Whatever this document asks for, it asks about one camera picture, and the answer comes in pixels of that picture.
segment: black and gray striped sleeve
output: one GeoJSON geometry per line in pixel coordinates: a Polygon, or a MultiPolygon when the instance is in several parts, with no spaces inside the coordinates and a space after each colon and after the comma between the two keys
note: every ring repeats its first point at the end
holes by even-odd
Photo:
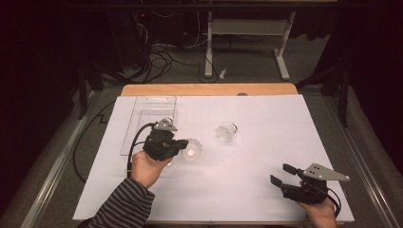
{"type": "Polygon", "coordinates": [[[125,179],[98,210],[89,228],[143,227],[155,195],[132,179],[125,179]]]}

